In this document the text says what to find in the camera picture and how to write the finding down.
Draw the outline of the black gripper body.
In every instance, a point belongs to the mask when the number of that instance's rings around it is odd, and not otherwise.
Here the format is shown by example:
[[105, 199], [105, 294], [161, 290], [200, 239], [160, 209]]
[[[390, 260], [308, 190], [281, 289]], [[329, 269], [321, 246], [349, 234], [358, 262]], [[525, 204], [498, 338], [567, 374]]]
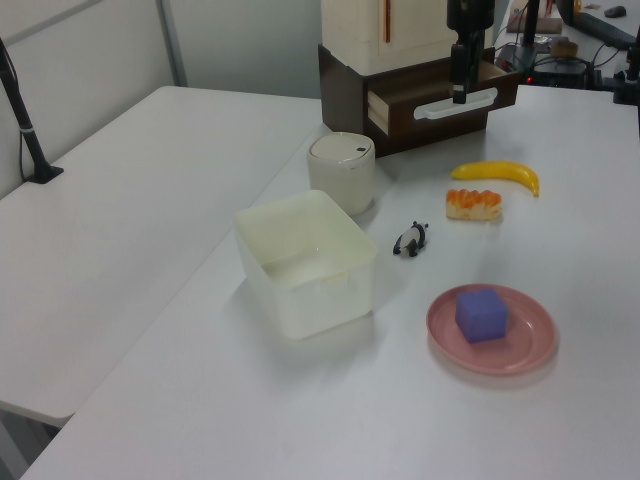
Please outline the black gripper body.
[[494, 0], [448, 0], [446, 25], [458, 35], [471, 35], [489, 29], [494, 12]]

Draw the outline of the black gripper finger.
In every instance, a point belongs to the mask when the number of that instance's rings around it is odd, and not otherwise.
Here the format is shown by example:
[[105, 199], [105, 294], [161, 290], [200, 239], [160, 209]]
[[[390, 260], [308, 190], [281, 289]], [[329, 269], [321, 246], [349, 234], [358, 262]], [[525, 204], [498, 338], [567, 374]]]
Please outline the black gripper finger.
[[479, 65], [484, 52], [485, 31], [478, 30], [469, 37], [469, 69], [468, 82], [475, 84], [478, 81]]
[[469, 50], [464, 44], [451, 47], [450, 80], [452, 83], [452, 101], [454, 104], [465, 104], [468, 88]]

